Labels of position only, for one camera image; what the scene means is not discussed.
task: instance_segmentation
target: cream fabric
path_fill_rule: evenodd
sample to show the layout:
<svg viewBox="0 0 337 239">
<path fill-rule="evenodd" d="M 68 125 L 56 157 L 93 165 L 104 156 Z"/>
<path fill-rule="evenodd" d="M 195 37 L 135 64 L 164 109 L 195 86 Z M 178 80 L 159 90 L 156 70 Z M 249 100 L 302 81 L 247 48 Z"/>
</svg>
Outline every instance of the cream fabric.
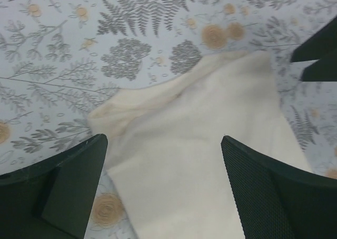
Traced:
<svg viewBox="0 0 337 239">
<path fill-rule="evenodd" d="M 266 52 L 206 56 L 165 84 L 122 89 L 88 122 L 108 137 L 105 166 L 140 239 L 244 239 L 224 135 L 310 171 Z"/>
</svg>

